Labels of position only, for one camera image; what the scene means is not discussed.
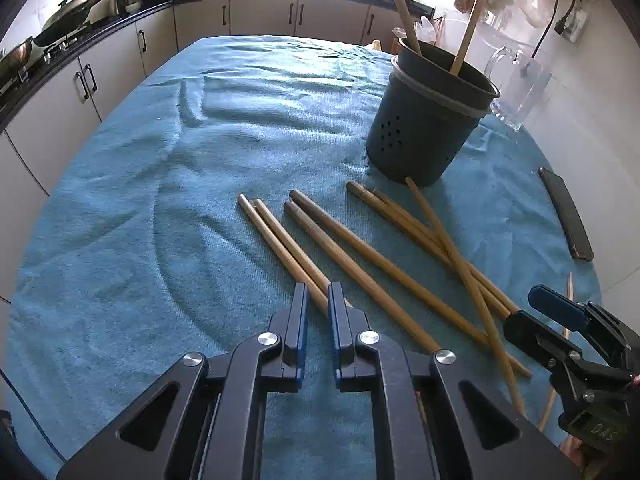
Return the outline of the lower kitchen cabinets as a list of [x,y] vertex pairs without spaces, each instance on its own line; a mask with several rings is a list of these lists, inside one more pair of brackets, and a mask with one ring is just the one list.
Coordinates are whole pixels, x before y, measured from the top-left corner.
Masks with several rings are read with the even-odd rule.
[[318,174],[358,153],[390,56],[294,36],[204,37],[145,66],[142,21],[58,58],[1,128],[1,297],[14,295],[46,198],[43,237],[65,270],[166,271],[194,252],[190,211],[210,214],[227,180]]

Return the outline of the bamboo chopstick one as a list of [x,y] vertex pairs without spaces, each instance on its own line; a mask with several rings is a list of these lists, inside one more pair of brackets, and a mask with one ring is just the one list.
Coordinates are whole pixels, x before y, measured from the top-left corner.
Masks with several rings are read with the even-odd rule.
[[255,228],[269,245],[271,250],[276,254],[278,259],[285,266],[285,269],[288,270],[288,273],[292,275],[292,278],[294,278],[297,283],[304,283],[307,286],[314,305],[322,312],[324,316],[328,316],[326,296],[324,296],[324,293],[320,290],[320,288],[316,284],[314,284],[314,281],[308,276],[308,274],[297,263],[291,253],[274,235],[274,233],[270,230],[270,227],[267,226],[267,223],[262,220],[262,217],[258,214],[257,210],[243,194],[240,194],[238,196],[238,204],[247,214],[250,222],[254,224]]

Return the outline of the blue towel table cloth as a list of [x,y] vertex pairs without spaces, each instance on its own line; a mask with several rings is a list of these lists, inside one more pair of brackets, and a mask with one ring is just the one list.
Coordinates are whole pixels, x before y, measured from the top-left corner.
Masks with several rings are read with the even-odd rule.
[[34,225],[10,311],[6,371],[18,445],[48,478],[189,351],[219,356],[265,328],[294,280],[276,218],[374,330],[416,341],[286,212],[306,194],[467,320],[457,274],[349,192],[434,209],[458,252],[514,304],[536,284],[601,296],[572,259],[527,133],[486,117],[419,194],[372,165],[366,139],[392,63],[382,52],[284,37],[203,39],[104,119]]

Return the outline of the bamboo chopstick six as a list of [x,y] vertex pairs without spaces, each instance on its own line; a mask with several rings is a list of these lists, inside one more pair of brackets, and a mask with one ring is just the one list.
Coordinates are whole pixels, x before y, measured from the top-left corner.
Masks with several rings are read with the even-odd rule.
[[518,382],[516,381],[514,371],[511,367],[508,352],[506,352],[506,348],[504,348],[494,318],[492,317],[488,305],[486,304],[486,301],[482,293],[480,292],[480,289],[478,288],[477,281],[475,281],[475,278],[472,277],[469,265],[466,263],[466,261],[458,251],[457,246],[454,244],[454,241],[447,233],[445,227],[442,225],[442,222],[440,222],[437,214],[435,214],[434,209],[429,203],[427,203],[426,198],[422,195],[414,181],[410,177],[405,177],[405,182],[406,185],[408,185],[408,188],[410,188],[414,198],[420,204],[420,207],[423,210],[428,222],[431,223],[432,227],[438,233],[442,244],[445,245],[446,253],[454,264],[454,267],[456,268],[462,283],[464,284],[466,290],[469,292],[475,304],[476,310],[480,315],[480,320],[482,321],[484,329],[486,330],[492,352],[494,352],[494,356],[496,357],[500,366],[500,370],[502,371],[503,378],[506,381],[506,386],[508,387],[511,401],[518,412],[523,416],[526,416],[526,407],[521,395],[520,388],[518,388]]

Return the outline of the bamboo chopstick seven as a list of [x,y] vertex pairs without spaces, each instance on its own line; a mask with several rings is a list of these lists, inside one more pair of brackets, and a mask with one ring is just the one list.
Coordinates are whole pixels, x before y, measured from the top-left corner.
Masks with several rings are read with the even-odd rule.
[[[390,197],[385,195],[383,192],[379,191],[377,188],[375,188],[372,191],[372,193],[377,198],[379,198],[384,203],[386,203],[386,205],[390,206],[390,208],[393,208],[393,210],[396,211],[398,214],[403,216],[409,223],[415,226],[418,230],[420,230],[423,233],[423,235],[426,238],[428,238],[431,242],[435,243],[442,249],[446,249],[445,245],[442,244],[442,241],[440,240],[439,235],[436,231],[426,226],[422,221],[418,220],[417,218],[414,218],[409,211],[406,211],[405,208],[402,208],[398,203],[394,202]],[[477,270],[477,268],[473,266],[472,263],[470,263],[469,261],[468,261],[468,265],[470,267],[470,272],[472,273],[474,278],[476,278],[476,280],[480,284],[482,284],[488,290],[488,292],[491,293],[492,296],[494,296],[498,301],[500,301],[511,313],[518,310],[518,306],[514,304],[514,302],[508,296],[506,296],[506,294],[501,289],[498,289],[498,287],[491,280],[488,280],[488,278],[486,278],[486,276],[482,272],[480,272],[480,270]]]

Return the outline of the dark utensil holder cup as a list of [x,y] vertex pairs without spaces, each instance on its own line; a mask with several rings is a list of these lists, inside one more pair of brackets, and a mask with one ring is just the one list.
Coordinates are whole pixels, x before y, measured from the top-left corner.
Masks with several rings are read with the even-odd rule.
[[489,112],[500,92],[465,63],[450,73],[454,55],[420,42],[413,51],[406,38],[390,59],[392,71],[373,119],[367,155],[387,179],[415,184],[436,182]]

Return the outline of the bamboo chopstick nine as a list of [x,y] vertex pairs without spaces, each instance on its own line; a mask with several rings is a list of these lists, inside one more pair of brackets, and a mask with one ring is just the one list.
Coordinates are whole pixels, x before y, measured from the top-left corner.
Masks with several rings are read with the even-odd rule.
[[480,14],[483,11],[485,0],[474,0],[474,4],[471,10],[470,18],[468,24],[466,24],[464,35],[460,42],[460,46],[456,56],[454,57],[454,62],[450,67],[450,74],[454,76],[459,76],[460,70],[462,69],[462,65],[464,63],[466,54],[468,53],[469,46],[471,44],[474,30],[476,29],[476,25],[478,20],[480,19]]

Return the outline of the bamboo chopstick two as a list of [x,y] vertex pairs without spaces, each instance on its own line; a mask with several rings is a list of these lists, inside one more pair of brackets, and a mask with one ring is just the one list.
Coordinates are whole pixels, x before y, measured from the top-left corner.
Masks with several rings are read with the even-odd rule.
[[314,284],[316,284],[322,292],[326,292],[330,284],[329,279],[323,274],[318,266],[316,266],[311,258],[308,257],[306,252],[304,252],[299,244],[297,244],[296,240],[288,234],[288,231],[282,226],[262,200],[254,200],[253,205],[258,214],[262,217],[262,220],[267,223],[267,226],[270,227],[270,230],[280,240],[280,242],[288,248],[288,251],[297,263],[314,281]]

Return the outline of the bamboo chopstick four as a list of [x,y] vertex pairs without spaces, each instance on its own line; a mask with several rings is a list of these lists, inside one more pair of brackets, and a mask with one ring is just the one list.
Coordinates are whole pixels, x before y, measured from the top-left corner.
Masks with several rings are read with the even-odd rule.
[[452,307],[449,307],[446,302],[440,300],[426,287],[414,280],[406,272],[401,270],[401,268],[398,268],[395,263],[380,254],[375,248],[357,236],[347,226],[344,226],[344,224],[335,220],[309,197],[297,190],[292,190],[290,192],[290,197],[297,206],[306,212],[306,214],[309,214],[314,220],[318,220],[324,228],[329,229],[338,237],[341,237],[344,242],[352,246],[352,248],[355,248],[356,252],[359,252],[360,255],[369,260],[370,263],[378,266],[393,280],[410,290],[416,298],[423,301],[424,304],[427,304],[441,318],[444,318],[447,322],[456,326],[458,330],[461,330],[462,333],[468,335],[478,344],[481,344],[491,350],[491,344],[488,336],[482,330],[472,325],[461,314],[455,311]]

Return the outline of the black smartphone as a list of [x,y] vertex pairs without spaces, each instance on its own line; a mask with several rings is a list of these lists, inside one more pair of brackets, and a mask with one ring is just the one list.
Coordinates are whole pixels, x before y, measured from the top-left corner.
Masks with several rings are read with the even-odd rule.
[[582,218],[564,180],[548,168],[539,167],[538,176],[546,188],[560,220],[570,255],[577,260],[591,261],[594,257]]

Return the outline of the steel pot on stove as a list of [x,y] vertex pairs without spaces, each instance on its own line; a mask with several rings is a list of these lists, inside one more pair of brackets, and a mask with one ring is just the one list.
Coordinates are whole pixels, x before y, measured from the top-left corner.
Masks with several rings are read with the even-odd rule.
[[32,42],[34,38],[28,37],[17,47],[12,49],[0,61],[0,81],[6,84],[24,68],[32,55]]

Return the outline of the clear glass mug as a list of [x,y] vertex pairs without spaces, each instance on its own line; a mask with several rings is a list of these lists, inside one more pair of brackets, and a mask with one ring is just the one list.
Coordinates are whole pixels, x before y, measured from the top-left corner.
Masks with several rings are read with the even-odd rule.
[[500,96],[491,102],[490,109],[500,122],[518,131],[544,95],[551,73],[522,50],[502,46],[495,50],[485,65],[487,79],[491,79],[503,60],[511,63],[512,70],[503,84],[496,84]]

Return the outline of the black wok with lid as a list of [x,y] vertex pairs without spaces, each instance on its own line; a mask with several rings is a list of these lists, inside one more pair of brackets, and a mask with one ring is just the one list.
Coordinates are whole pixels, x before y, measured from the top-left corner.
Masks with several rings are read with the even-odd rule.
[[60,8],[43,25],[35,36],[34,44],[40,48],[50,46],[71,34],[85,23],[91,9],[102,0],[64,0]]

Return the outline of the bamboo chopstick three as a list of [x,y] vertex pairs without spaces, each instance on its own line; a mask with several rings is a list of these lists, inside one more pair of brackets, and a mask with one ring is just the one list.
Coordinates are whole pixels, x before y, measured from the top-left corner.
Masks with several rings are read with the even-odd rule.
[[333,238],[324,232],[302,208],[293,202],[284,204],[285,211],[298,225],[420,346],[431,353],[442,346],[428,334],[400,304],[370,277]]

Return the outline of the bamboo chopstick five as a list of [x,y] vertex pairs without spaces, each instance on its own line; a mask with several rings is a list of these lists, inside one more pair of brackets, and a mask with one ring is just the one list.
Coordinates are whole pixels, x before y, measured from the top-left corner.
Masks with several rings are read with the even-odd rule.
[[[444,244],[439,240],[434,230],[428,228],[424,223],[414,218],[405,208],[391,200],[387,195],[378,190],[370,191],[363,185],[355,181],[346,183],[348,192],[351,192],[363,203],[374,209],[383,218],[396,226],[409,238],[411,238],[422,249],[428,252],[433,258],[439,260],[451,272],[456,272],[456,268],[449,258]],[[483,295],[488,307],[505,320],[511,313],[518,310],[518,306],[498,289],[498,287],[472,263],[468,262],[470,273],[477,282],[480,293]]]

